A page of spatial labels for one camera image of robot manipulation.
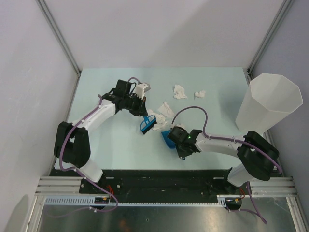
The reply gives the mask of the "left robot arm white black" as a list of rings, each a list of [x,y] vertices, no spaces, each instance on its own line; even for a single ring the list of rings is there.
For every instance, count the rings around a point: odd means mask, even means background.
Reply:
[[[116,87],[98,95],[98,104],[82,118],[74,122],[61,122],[58,125],[54,156],[59,160],[62,171],[73,170],[82,177],[91,180],[90,188],[102,193],[107,182],[101,178],[103,171],[92,161],[89,135],[107,119],[121,110],[128,110],[134,116],[147,116],[145,93],[150,90],[148,83],[133,83],[118,80]]]

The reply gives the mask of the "blue hand brush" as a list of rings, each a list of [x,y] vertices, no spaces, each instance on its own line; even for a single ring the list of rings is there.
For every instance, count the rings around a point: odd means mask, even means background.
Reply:
[[[140,131],[142,134],[147,133],[157,123],[154,115],[143,116],[143,121],[140,124]]]

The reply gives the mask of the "blue dustpan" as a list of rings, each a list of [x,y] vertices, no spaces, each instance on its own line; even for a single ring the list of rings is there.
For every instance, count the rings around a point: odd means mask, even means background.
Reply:
[[[183,148],[180,142],[180,138],[183,135],[183,133],[184,130],[178,127],[161,132],[166,145],[171,149],[176,149],[177,154],[181,160],[185,160],[185,156],[182,155]]]

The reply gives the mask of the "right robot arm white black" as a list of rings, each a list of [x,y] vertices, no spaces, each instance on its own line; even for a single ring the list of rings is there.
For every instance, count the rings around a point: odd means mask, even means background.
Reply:
[[[202,130],[188,133],[175,126],[168,131],[166,138],[173,143],[181,159],[200,152],[214,152],[238,158],[241,164],[230,168],[224,177],[223,189],[228,194],[234,194],[240,186],[254,178],[268,181],[274,167],[281,172],[277,163],[279,151],[254,131],[243,136],[221,137],[205,135]]]

